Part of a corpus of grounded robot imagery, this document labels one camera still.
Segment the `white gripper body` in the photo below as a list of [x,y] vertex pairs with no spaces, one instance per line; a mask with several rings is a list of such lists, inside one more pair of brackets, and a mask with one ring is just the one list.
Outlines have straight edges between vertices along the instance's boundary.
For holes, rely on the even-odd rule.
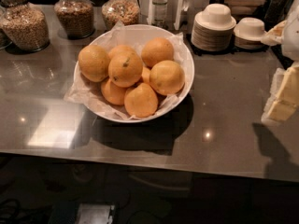
[[282,33],[282,54],[293,61],[299,60],[299,6],[287,19]]

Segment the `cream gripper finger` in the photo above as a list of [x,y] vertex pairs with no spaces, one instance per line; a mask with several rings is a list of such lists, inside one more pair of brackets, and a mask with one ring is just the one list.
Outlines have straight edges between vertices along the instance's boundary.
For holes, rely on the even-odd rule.
[[289,119],[299,107],[299,64],[287,70],[278,68],[273,76],[261,121],[264,124],[280,124]]
[[262,36],[261,42],[270,47],[280,45],[282,43],[282,33],[286,23],[287,21],[284,20],[271,28]]

